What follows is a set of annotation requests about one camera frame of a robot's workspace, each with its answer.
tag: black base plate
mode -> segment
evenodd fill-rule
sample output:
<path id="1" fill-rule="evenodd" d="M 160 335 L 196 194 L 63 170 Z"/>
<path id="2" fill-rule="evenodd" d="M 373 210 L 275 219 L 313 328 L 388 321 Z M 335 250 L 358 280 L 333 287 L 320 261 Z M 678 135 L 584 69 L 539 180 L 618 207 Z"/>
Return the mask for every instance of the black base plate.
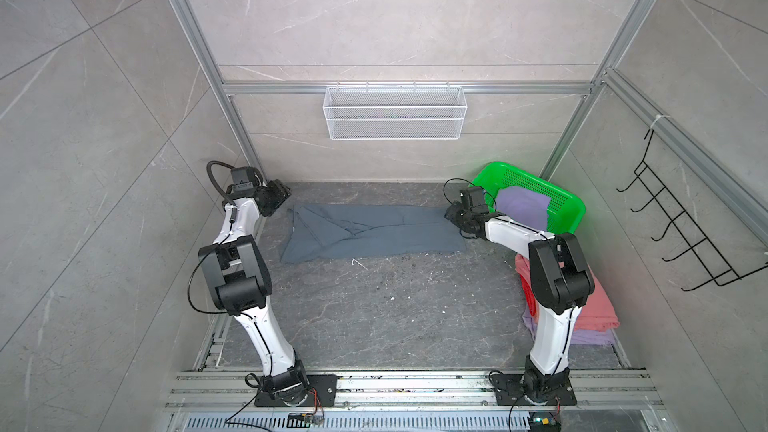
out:
<path id="1" fill-rule="evenodd" d="M 336 402 L 336 381 L 339 379 L 331 374 L 307 375 L 310 380 L 310 387 L 317 390 L 317 397 L 324 408 L 333 407 Z M 298 407 L 312 407 L 314 405 L 312 393 L 304 400 L 304 403 Z M 254 400 L 255 407 L 288 407 L 282 400 L 272 400 L 269 394 L 261 393 Z"/>
<path id="2" fill-rule="evenodd" d="M 526 399 L 523 399 L 523 384 L 521 380 L 523 374 L 492 374 L 490 377 L 493 390 L 496 393 L 496 405 L 531 405 Z M 560 399 L 560 405 L 576 405 L 576 396 L 574 395 L 571 381 L 566 380 L 563 387 L 554 395 Z M 546 404 L 536 405 L 557 405 L 557 399 L 552 399 Z"/>

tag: red cloth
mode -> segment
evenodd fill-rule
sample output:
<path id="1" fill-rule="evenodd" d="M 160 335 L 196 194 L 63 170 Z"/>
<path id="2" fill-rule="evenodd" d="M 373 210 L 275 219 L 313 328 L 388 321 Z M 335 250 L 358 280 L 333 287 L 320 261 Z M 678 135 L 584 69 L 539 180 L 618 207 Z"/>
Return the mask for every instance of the red cloth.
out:
<path id="1" fill-rule="evenodd" d="M 528 263 L 528 260 L 522 255 L 517 254 L 514 258 L 514 268 L 528 286 L 531 287 L 531 265 Z M 574 328 L 605 332 L 610 328 L 618 327 L 619 318 L 616 317 L 614 306 L 608 299 L 603 286 L 600 285 L 600 281 L 598 281 L 594 274 L 592 274 L 592 277 L 594 278 L 594 292 L 587 299 L 587 304 L 584 308 L 581 309 Z M 535 318 L 538 317 L 536 312 L 531 311 L 531 315 Z"/>

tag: white mesh shelf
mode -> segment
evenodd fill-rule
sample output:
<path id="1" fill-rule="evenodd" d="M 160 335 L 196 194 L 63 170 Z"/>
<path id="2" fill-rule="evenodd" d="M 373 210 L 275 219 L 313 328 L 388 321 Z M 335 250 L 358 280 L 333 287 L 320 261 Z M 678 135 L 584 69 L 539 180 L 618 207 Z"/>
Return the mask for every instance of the white mesh shelf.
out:
<path id="1" fill-rule="evenodd" d="M 329 87 L 322 110 L 333 140 L 458 139 L 467 101 L 460 86 Z"/>

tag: white zip tie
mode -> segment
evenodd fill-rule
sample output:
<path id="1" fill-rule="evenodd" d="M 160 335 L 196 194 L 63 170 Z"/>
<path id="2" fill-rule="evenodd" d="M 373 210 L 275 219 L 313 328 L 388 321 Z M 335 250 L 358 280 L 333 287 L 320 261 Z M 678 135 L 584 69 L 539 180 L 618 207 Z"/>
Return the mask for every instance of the white zip tie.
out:
<path id="1" fill-rule="evenodd" d="M 656 118 L 650 123 L 650 129 L 653 129 L 654 126 L 656 125 L 656 122 L 658 122 L 659 119 L 662 117 L 667 117 L 667 119 L 671 119 L 671 116 L 662 116 L 661 114 L 657 114 Z"/>

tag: green plastic basket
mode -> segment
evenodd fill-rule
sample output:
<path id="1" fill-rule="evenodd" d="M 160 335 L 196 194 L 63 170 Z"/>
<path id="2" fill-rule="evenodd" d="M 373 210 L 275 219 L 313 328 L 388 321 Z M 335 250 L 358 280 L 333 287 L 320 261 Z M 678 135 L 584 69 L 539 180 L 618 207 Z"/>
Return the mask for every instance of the green plastic basket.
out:
<path id="1" fill-rule="evenodd" d="M 553 186 L 539 177 L 504 162 L 491 162 L 472 181 L 488 193 L 485 201 L 493 210 L 493 203 L 500 188 L 519 186 L 550 197 L 547 213 L 547 232 L 562 234 L 576 232 L 576 227 L 586 212 L 584 202 L 567 190 Z"/>

